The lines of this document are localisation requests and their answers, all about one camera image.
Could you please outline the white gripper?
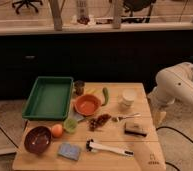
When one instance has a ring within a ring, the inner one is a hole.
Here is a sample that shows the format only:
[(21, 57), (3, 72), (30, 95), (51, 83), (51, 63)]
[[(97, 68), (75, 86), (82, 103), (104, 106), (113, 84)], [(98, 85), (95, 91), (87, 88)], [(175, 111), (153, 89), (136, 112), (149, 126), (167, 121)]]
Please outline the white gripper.
[(158, 127), (166, 117), (166, 110), (164, 106), (154, 106), (152, 109), (153, 123)]

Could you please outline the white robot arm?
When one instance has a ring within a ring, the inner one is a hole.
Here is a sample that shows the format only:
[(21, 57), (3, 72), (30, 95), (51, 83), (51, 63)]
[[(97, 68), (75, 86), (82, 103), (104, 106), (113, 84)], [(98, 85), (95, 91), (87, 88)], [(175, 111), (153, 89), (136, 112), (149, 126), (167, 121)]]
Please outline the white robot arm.
[(193, 108), (193, 64), (182, 62), (160, 70), (155, 77), (156, 86), (147, 95), (155, 127), (166, 116), (165, 107), (176, 99)]

